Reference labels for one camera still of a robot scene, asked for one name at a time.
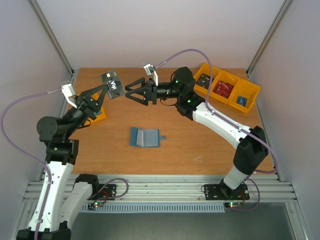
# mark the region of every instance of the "yellow bin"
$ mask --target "yellow bin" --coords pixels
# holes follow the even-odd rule
[[[213,66],[212,68],[213,68],[213,82],[211,85],[209,96],[247,114],[250,111],[250,109],[254,106],[261,87],[252,82],[249,82],[246,79],[235,76],[215,66]],[[197,85],[197,81],[199,80],[202,74],[206,74],[210,76],[210,67],[208,63],[204,63],[200,67],[199,71],[194,75],[194,79],[196,81],[194,90],[207,94],[208,89],[200,85]],[[225,98],[213,92],[216,85],[220,81],[230,83],[231,85],[234,86],[228,98]],[[237,103],[238,97],[246,98],[245,106],[242,106]]]

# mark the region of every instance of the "cable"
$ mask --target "cable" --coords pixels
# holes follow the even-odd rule
[[[212,85],[212,82],[213,82],[213,68],[212,68],[212,64],[211,64],[211,61],[210,59],[208,58],[208,56],[206,54],[204,54],[202,51],[198,50],[198,49],[193,49],[193,48],[189,48],[189,49],[185,49],[185,50],[182,50],[182,51],[179,51],[177,52],[176,54],[172,55],[171,57],[167,58],[165,61],[159,63],[155,68],[158,69],[160,67],[162,67],[163,65],[165,65],[167,62],[169,62],[170,60],[174,59],[175,57],[179,56],[180,54],[183,54],[183,53],[186,53],[186,52],[196,52],[196,53],[199,53],[201,54],[205,59],[206,61],[208,62],[209,64],[209,67],[210,67],[210,83],[209,83],[209,87],[208,89],[211,89],[211,85]],[[278,171],[278,167],[279,167],[279,161],[278,161],[278,157],[276,155],[276,153],[272,150],[272,148],[267,144],[265,143],[264,141],[262,141],[260,138],[256,137],[255,135],[251,134],[250,132],[240,128],[239,126],[237,126],[236,124],[234,124],[233,122],[229,121],[227,118],[225,118],[224,116],[216,113],[215,111],[213,111],[213,109],[209,106],[209,94],[210,94],[210,91],[208,90],[207,91],[207,94],[205,96],[205,106],[206,108],[211,112],[212,115],[215,115],[217,116],[218,118],[220,118],[221,120],[225,121],[226,123],[230,124],[231,126],[233,126],[234,128],[238,129],[238,131],[241,131],[243,132],[244,134],[248,135],[249,137],[253,138],[254,140],[258,141],[260,144],[262,144],[263,146],[265,146],[269,151],[270,153],[273,155],[273,159],[274,159],[274,169],[272,171],[264,171],[264,170],[259,170],[259,169],[256,169],[255,171],[256,172],[259,172],[259,173],[263,173],[263,174],[274,174]]]
[[[118,199],[118,198],[121,198],[124,195],[126,195],[128,193],[128,191],[129,191],[129,183],[127,182],[126,179],[118,177],[118,178],[114,178],[114,179],[111,179],[111,180],[107,181],[106,184],[104,184],[96,194],[91,195],[88,198],[88,200],[90,200],[93,197],[97,196],[105,188],[105,186],[107,186],[108,184],[110,184],[110,183],[112,183],[114,181],[117,181],[117,180],[123,181],[125,183],[125,185],[126,185],[126,189],[125,189],[124,193],[120,194],[119,196],[111,196],[111,197],[108,197],[108,199]]]
[[[165,106],[171,107],[171,106],[176,105],[175,103],[174,103],[174,104],[164,104],[162,101],[164,101],[164,100],[161,98],[161,99],[160,99],[160,103],[162,103],[162,104],[165,105]]]
[[[36,162],[38,162],[39,164],[41,164],[44,168],[44,170],[46,171],[46,174],[48,175],[48,183],[47,183],[47,186],[46,186],[46,190],[45,190],[45,193],[44,193],[44,198],[43,198],[43,202],[42,202],[42,205],[41,205],[41,208],[40,208],[40,211],[39,211],[39,217],[38,217],[38,223],[36,224],[36,227],[35,227],[35,231],[34,231],[34,239],[35,240],[38,240],[38,232],[39,232],[39,228],[40,228],[40,224],[41,224],[41,220],[42,220],[42,216],[43,216],[43,213],[44,213],[44,210],[45,210],[45,206],[46,206],[46,202],[47,202],[47,199],[48,199],[48,195],[49,195],[49,191],[50,191],[50,186],[51,186],[51,182],[52,182],[52,176],[51,176],[51,172],[50,172],[50,169],[47,167],[47,165],[42,162],[39,158],[31,155],[30,153],[26,152],[25,150],[21,149],[20,147],[18,147],[16,144],[14,144],[10,138],[8,137],[8,135],[6,134],[6,131],[5,131],[5,128],[4,128],[4,119],[5,119],[5,115],[7,113],[7,111],[13,107],[14,105],[24,101],[24,100],[27,100],[27,99],[32,99],[32,98],[37,98],[37,97],[42,97],[42,96],[45,96],[45,95],[48,95],[48,94],[52,94],[52,93],[55,93],[57,91],[59,91],[60,88],[57,88],[55,90],[52,90],[52,91],[46,91],[46,92],[42,92],[42,93],[38,93],[38,94],[33,94],[33,95],[30,95],[30,96],[24,96],[24,97],[21,97],[19,98],[18,100],[15,100],[13,101],[12,103],[10,103],[1,113],[1,133],[2,135],[4,136],[4,139],[14,148],[16,149],[17,151],[19,151],[20,153],[24,154],[24,155],[27,155],[28,157],[30,157],[31,159],[35,160]]]
[[[238,212],[249,212],[249,211],[255,210],[259,206],[259,204],[260,204],[260,190],[258,188],[258,185],[252,179],[248,179],[248,180],[251,181],[254,184],[254,186],[256,187],[256,191],[258,194],[258,200],[257,200],[256,204],[252,208],[249,208],[249,209],[239,209],[239,208],[234,208],[234,207],[226,207],[226,209],[230,209],[230,210],[234,210],[234,211],[238,211]]]
[[[244,195],[242,192],[240,192],[240,191],[237,191],[237,193],[242,197],[242,203],[241,203],[241,206],[242,206],[243,204],[246,203],[246,197],[245,197],[245,195]]]

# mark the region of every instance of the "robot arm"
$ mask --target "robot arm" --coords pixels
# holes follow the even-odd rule
[[[75,96],[71,84],[61,87],[67,102],[72,106],[62,117],[45,116],[36,126],[40,142],[46,145],[46,166],[51,172],[51,182],[46,172],[35,212],[27,229],[19,230],[17,240],[69,240],[71,227],[84,202],[99,191],[96,175],[81,174],[65,203],[64,193],[69,176],[76,163],[79,140],[69,137],[83,127],[88,118],[96,119],[105,95],[111,99],[122,96],[125,91],[115,71],[100,76],[103,84]],[[95,93],[100,92],[97,100]]]
[[[152,75],[155,72],[155,68],[152,65],[148,66],[147,69],[148,75]],[[138,84],[141,84],[141,86],[132,89]],[[192,72],[187,67],[181,67],[175,71],[170,82],[157,82],[156,84],[151,78],[145,81],[143,77],[126,85],[125,90],[127,90],[127,93],[125,96],[146,106],[148,106],[149,101],[157,104],[157,99],[176,98],[177,102],[174,106],[182,116],[207,126],[226,139],[236,149],[233,167],[219,185],[220,193],[228,200],[239,185],[255,171],[268,155],[268,150],[263,145],[239,131],[230,123],[250,132],[264,142],[266,141],[265,133],[258,126],[252,129],[232,120],[212,106],[210,106],[211,111],[209,111],[205,100],[194,92],[195,84],[196,81]],[[141,95],[143,98],[134,97],[132,94]],[[224,121],[219,116],[224,117],[229,122]]]

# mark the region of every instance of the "wooden tabletop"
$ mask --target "wooden tabletop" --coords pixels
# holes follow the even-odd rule
[[[75,82],[77,94],[101,85],[100,75],[115,69],[123,86],[146,77],[143,68],[80,68]],[[169,82],[175,68],[157,69],[160,82]],[[225,69],[247,79],[244,69]],[[165,101],[174,104],[173,99]],[[257,109],[248,114],[210,98],[218,111],[235,121],[261,126]],[[79,139],[79,152],[73,173],[91,174],[178,174],[225,175],[233,166],[235,149],[206,126],[182,117],[174,106],[144,106],[124,96],[110,100],[105,97],[106,119],[77,130],[71,139]],[[160,147],[130,146],[130,128],[159,129],[165,136]],[[268,156],[259,169],[273,169]]]

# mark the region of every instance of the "gray wall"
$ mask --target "gray wall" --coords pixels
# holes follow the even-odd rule
[[[247,68],[283,0],[38,0],[66,57],[79,67],[141,67],[196,48],[224,68]],[[168,67],[198,67],[184,54]]]
[[[261,85],[258,105],[292,181],[311,232],[319,239],[320,1],[295,0],[253,71]]]
[[[58,88],[68,73],[27,0],[0,2],[0,112],[12,101]],[[53,93],[26,100],[8,111],[8,136],[39,158],[37,121],[56,114],[62,99]],[[0,239],[9,239],[28,181],[39,177],[40,166],[14,150],[0,134]]]

